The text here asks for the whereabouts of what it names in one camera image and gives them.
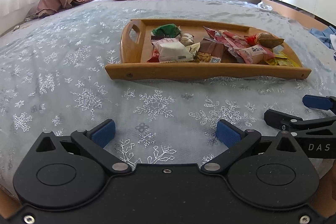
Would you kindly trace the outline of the yellow snack packet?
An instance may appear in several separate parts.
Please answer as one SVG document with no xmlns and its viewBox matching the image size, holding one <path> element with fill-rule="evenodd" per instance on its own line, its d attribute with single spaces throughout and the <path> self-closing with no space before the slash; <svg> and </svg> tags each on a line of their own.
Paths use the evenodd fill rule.
<svg viewBox="0 0 336 224">
<path fill-rule="evenodd" d="M 295 68 L 300 67 L 300 65 L 298 65 L 294 60 L 290 59 L 283 52 L 279 52 L 278 54 L 275 54 L 273 57 L 269 58 L 265 62 L 268 65 L 273 65 L 273 66 L 295 67 Z"/>
</svg>

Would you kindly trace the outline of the pink white cake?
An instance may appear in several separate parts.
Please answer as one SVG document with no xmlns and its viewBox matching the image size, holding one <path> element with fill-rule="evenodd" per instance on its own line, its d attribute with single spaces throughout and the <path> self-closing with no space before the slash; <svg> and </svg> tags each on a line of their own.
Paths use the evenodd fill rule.
<svg viewBox="0 0 336 224">
<path fill-rule="evenodd" d="M 246 64 L 258 64 L 261 61 L 267 61 L 274 58 L 273 52 L 261 45 L 240 49 L 238 53 Z"/>
</svg>

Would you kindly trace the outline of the gold red nut packet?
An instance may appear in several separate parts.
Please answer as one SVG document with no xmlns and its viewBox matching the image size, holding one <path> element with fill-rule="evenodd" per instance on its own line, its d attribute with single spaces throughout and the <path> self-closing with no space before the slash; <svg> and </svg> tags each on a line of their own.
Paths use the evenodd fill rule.
<svg viewBox="0 0 336 224">
<path fill-rule="evenodd" d="M 277 36 L 268 32 L 259 32 L 257 34 L 246 36 L 246 42 L 251 45 L 261 45 L 263 47 L 273 49 L 284 42 L 284 39 L 278 38 Z"/>
</svg>

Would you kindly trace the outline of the red black long snack bar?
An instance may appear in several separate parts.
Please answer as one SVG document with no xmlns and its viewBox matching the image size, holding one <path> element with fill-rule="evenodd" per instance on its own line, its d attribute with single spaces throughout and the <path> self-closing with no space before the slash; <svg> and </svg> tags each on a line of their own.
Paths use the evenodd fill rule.
<svg viewBox="0 0 336 224">
<path fill-rule="evenodd" d="M 235 42 L 230 38 L 226 38 L 219 31 L 211 28 L 203 27 L 207 32 L 208 36 L 215 40 L 216 42 L 222 43 L 225 46 L 226 51 L 231 54 L 239 63 L 245 63 L 243 58 L 239 55 L 238 51 L 244 49 L 241 44 Z"/>
</svg>

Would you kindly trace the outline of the brown almond chocolate bar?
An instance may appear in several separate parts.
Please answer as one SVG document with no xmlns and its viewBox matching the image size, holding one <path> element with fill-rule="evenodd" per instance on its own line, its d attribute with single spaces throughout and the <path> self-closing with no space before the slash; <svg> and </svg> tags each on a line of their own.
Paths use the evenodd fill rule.
<svg viewBox="0 0 336 224">
<path fill-rule="evenodd" d="M 221 63 L 224 51 L 224 44 L 204 38 L 200 42 L 196 58 L 199 62 L 203 63 Z"/>
</svg>

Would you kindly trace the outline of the red cracker packet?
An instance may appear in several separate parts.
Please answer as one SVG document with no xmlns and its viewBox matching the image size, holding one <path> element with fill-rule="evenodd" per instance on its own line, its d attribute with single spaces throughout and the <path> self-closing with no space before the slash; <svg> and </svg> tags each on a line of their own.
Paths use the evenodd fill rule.
<svg viewBox="0 0 336 224">
<path fill-rule="evenodd" d="M 219 32 L 223 36 L 225 36 L 226 38 L 230 38 L 230 39 L 234 40 L 235 42 L 241 44 L 242 47 L 245 47 L 245 48 L 250 47 L 250 45 L 247 43 L 246 38 L 244 38 L 240 35 L 234 34 L 233 32 L 230 32 L 228 30 L 220 30 Z"/>
</svg>

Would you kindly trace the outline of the gold foil snack bar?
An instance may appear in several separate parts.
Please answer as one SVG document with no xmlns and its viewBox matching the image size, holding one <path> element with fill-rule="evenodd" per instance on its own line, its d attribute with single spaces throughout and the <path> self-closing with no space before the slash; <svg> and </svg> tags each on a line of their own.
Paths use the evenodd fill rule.
<svg viewBox="0 0 336 224">
<path fill-rule="evenodd" d="M 191 45 L 187 46 L 186 49 L 192 55 L 192 57 L 195 57 L 198 53 L 198 50 L 199 50 L 200 46 L 201 46 L 200 43 L 195 43 L 195 44 L 191 44 Z"/>
</svg>

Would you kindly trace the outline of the dark red chocolate bar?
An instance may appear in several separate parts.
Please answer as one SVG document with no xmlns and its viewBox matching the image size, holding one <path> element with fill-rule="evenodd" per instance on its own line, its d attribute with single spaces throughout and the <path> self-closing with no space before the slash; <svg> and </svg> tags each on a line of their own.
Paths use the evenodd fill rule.
<svg viewBox="0 0 336 224">
<path fill-rule="evenodd" d="M 151 45 L 153 46 L 153 50 L 151 53 L 151 58 L 146 61 L 147 63 L 159 63 L 159 51 L 155 46 L 155 43 L 162 39 L 165 40 L 166 38 L 163 36 L 151 36 Z"/>
</svg>

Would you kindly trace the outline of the white red printed pastry packet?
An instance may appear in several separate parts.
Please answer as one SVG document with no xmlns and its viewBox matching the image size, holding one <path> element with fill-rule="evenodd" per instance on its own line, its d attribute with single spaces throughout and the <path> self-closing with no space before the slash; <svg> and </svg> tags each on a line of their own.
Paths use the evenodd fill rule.
<svg viewBox="0 0 336 224">
<path fill-rule="evenodd" d="M 186 47 L 175 38 L 165 38 L 153 42 L 159 52 L 160 63 L 188 62 L 193 56 Z"/>
</svg>

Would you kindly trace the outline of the white gold dotted candy packet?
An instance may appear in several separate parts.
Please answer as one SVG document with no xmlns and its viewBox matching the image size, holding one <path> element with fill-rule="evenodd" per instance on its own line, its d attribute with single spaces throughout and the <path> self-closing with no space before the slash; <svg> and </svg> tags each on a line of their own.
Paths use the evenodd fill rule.
<svg viewBox="0 0 336 224">
<path fill-rule="evenodd" d="M 194 44 L 194 36 L 192 34 L 183 33 L 180 37 L 180 42 L 185 46 L 190 46 Z"/>
</svg>

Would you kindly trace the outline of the green snack packet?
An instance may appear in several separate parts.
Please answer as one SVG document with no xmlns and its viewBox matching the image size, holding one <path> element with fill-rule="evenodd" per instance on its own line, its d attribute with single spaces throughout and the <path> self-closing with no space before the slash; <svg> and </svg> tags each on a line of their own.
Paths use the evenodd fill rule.
<svg viewBox="0 0 336 224">
<path fill-rule="evenodd" d="M 163 38 L 176 38 L 181 34 L 181 30 L 175 24 L 165 24 L 151 31 L 151 36 Z"/>
</svg>

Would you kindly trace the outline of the blue clothes pile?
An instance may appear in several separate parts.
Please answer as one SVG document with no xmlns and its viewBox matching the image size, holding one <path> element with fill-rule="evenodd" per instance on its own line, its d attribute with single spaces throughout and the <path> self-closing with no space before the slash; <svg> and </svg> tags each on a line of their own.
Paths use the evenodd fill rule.
<svg viewBox="0 0 336 224">
<path fill-rule="evenodd" d="M 315 36 L 322 44 L 327 46 L 329 49 L 336 50 L 336 29 L 333 26 L 328 26 L 326 29 L 320 31 L 316 28 L 311 28 L 309 33 Z"/>
</svg>

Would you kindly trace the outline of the wooden serving tray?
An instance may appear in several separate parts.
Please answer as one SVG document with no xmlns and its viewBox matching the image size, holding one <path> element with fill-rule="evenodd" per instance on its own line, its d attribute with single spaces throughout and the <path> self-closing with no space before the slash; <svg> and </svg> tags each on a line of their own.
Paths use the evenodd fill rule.
<svg viewBox="0 0 336 224">
<path fill-rule="evenodd" d="M 188 19 L 132 19 L 123 29 L 120 41 L 119 64 L 108 64 L 105 70 L 113 80 L 145 80 L 165 79 L 175 81 L 204 80 L 211 77 L 255 77 L 272 76 L 282 79 L 303 80 L 311 73 L 311 69 L 303 67 L 295 52 L 283 43 L 283 52 L 294 62 L 297 67 L 272 66 L 262 64 L 239 64 L 233 56 L 225 54 L 222 62 L 199 63 L 151 63 L 153 46 L 151 44 L 151 32 L 153 29 L 165 24 L 175 24 L 182 31 L 192 34 L 196 42 L 200 42 L 207 36 L 206 28 L 215 30 L 228 30 L 240 36 L 250 36 L 260 32 L 258 28 L 230 24 L 223 22 L 211 22 L 204 20 Z"/>
</svg>

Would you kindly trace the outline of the crumpled clear plastic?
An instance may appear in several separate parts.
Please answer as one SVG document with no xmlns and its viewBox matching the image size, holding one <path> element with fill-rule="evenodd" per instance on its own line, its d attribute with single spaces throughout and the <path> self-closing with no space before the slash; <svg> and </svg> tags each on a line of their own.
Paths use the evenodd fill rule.
<svg viewBox="0 0 336 224">
<path fill-rule="evenodd" d="M 266 10 L 266 11 L 272 11 L 272 10 L 273 10 L 273 7 L 272 7 L 272 6 L 270 6 L 270 5 L 266 4 L 266 3 L 264 3 L 263 1 L 259 2 L 259 3 L 257 4 L 257 7 L 258 7 L 259 9 Z"/>
</svg>

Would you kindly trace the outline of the wooden bed frame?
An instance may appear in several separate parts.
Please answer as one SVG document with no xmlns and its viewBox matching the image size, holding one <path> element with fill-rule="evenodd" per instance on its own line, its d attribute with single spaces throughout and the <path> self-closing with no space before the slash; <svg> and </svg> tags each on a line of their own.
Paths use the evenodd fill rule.
<svg viewBox="0 0 336 224">
<path fill-rule="evenodd" d="M 311 29 L 316 28 L 320 31 L 327 28 L 327 26 L 315 18 L 308 16 L 302 12 L 296 11 L 290 7 L 282 5 L 280 3 L 271 1 L 271 0 L 262 0 L 265 4 L 270 5 L 272 9 L 278 12 L 280 15 L 285 16 L 287 18 L 296 20 L 302 26 Z"/>
</svg>

